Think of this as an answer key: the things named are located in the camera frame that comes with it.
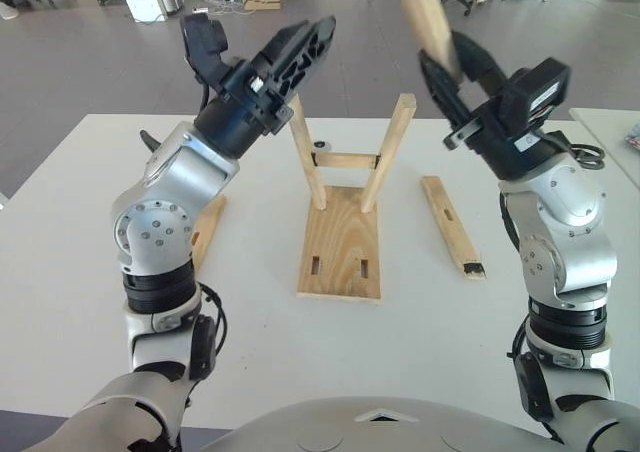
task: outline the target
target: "gray floor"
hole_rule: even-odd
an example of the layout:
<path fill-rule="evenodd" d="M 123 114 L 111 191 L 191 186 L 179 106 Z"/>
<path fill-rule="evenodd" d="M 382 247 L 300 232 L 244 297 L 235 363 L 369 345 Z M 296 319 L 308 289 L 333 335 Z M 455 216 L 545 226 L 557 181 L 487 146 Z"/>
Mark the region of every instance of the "gray floor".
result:
<path fill-rule="evenodd" d="M 199 104 L 176 19 L 138 25 L 122 0 L 104 8 L 95 0 L 56 1 L 56 10 L 36 4 L 0 21 L 0 191 L 8 197 L 85 114 L 193 114 Z M 572 87 L 556 118 L 569 118 L 569 107 L 638 108 L 640 0 L 492 0 L 470 17 L 455 3 L 446 10 L 453 27 L 509 73 L 547 56 L 570 64 Z M 309 116 L 388 117 L 397 95 L 413 92 L 417 117 L 440 117 L 399 0 L 284 0 L 280 11 L 220 20 L 230 52 L 250 56 L 284 24 L 327 14 L 338 28 L 326 64 L 301 94 Z M 465 95 L 472 104 L 482 99 L 474 87 Z M 0 413 L 0 449 L 20 450 L 60 420 Z M 186 436 L 195 447 L 216 433 Z"/>

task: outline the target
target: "wood grain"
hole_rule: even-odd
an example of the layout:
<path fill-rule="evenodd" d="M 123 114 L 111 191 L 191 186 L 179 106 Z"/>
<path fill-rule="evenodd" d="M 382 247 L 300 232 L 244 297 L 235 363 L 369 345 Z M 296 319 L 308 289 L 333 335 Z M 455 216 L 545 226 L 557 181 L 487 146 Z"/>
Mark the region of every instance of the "wood grain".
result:
<path fill-rule="evenodd" d="M 300 98 L 297 95 L 291 99 L 289 107 L 293 109 L 293 117 L 289 121 L 289 126 L 300 156 L 300 162 L 302 162 L 304 175 L 311 190 L 311 201 L 316 209 L 324 210 L 327 207 L 327 194 L 322 177 L 320 177 L 320 171 L 316 168 L 311 156 L 313 153 L 311 135 L 309 135 L 307 121 L 304 118 L 302 103 L 300 103 Z"/>
<path fill-rule="evenodd" d="M 218 195 L 218 197 L 202 209 L 193 227 L 191 245 L 193 247 L 193 266 L 196 273 L 207 255 L 209 244 L 218 227 L 218 222 L 220 221 L 220 216 L 222 215 L 225 205 L 227 205 L 227 198 L 222 194 Z"/>
<path fill-rule="evenodd" d="M 309 207 L 298 293 L 379 300 L 377 208 L 360 212 L 361 188 L 326 190 L 327 209 Z"/>
<path fill-rule="evenodd" d="M 426 176 L 422 178 L 421 183 L 431 204 L 433 215 L 438 222 L 438 227 L 440 227 L 440 232 L 442 232 L 442 237 L 449 247 L 453 263 L 468 279 L 484 279 L 484 266 L 478 258 L 451 200 L 449 200 L 440 177 Z"/>
<path fill-rule="evenodd" d="M 418 44 L 458 82 L 460 63 L 451 40 L 451 29 L 440 0 L 401 0 Z"/>
<path fill-rule="evenodd" d="M 378 156 L 375 154 L 344 154 L 340 152 L 318 152 L 314 155 L 318 167 L 343 169 L 375 169 Z"/>
<path fill-rule="evenodd" d="M 378 193 L 382 188 L 384 178 L 389 172 L 389 168 L 396 157 L 398 147 L 404 137 L 404 133 L 409 127 L 409 123 L 416 112 L 416 98 L 413 94 L 400 94 L 396 107 L 391 116 L 391 122 L 384 136 L 384 141 L 380 147 L 380 160 L 375 170 L 369 175 L 369 180 L 362 193 L 362 204 L 360 210 L 364 213 L 371 211 Z"/>

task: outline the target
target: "rectangular slot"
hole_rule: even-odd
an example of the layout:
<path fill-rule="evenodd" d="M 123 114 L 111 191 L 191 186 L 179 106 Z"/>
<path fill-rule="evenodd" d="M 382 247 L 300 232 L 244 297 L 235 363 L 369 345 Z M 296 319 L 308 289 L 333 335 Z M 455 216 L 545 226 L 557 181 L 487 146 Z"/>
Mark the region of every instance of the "rectangular slot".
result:
<path fill-rule="evenodd" d="M 360 261 L 360 277 L 363 279 L 369 278 L 369 261 L 366 259 Z"/>
<path fill-rule="evenodd" d="M 314 255 L 311 259 L 311 275 L 318 275 L 320 271 L 320 257 Z"/>

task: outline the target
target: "white table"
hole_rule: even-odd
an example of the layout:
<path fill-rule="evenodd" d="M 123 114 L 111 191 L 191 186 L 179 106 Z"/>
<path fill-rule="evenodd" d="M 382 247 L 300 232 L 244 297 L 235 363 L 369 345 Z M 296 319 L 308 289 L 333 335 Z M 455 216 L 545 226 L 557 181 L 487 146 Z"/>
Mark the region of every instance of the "white table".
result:
<path fill-rule="evenodd" d="M 0 409 L 71 415 L 127 371 L 113 199 L 142 173 L 140 128 L 164 138 L 179 116 L 90 115 L 0 213 Z M 373 152 L 384 119 L 311 119 L 335 151 Z M 549 123 L 588 140 L 575 122 Z M 518 256 L 496 179 L 473 152 L 447 152 L 443 120 L 414 120 L 379 201 L 380 305 L 295 295 L 309 192 L 288 128 L 260 138 L 226 190 L 229 203 L 199 279 L 223 298 L 229 340 L 185 425 L 234 428 L 269 410 L 337 395 L 443 402 L 530 429 L 505 351 L 526 313 Z M 326 169 L 329 184 L 368 171 Z M 439 174 L 487 280 L 464 279 L 420 188 Z M 618 397 L 640 405 L 640 197 L 610 164 L 607 229 L 620 254 L 609 330 Z M 466 183 L 464 188 L 455 184 Z"/>
<path fill-rule="evenodd" d="M 640 111 L 571 109 L 569 113 L 591 132 L 607 155 L 640 189 L 640 151 L 624 140 L 633 126 L 640 123 Z"/>

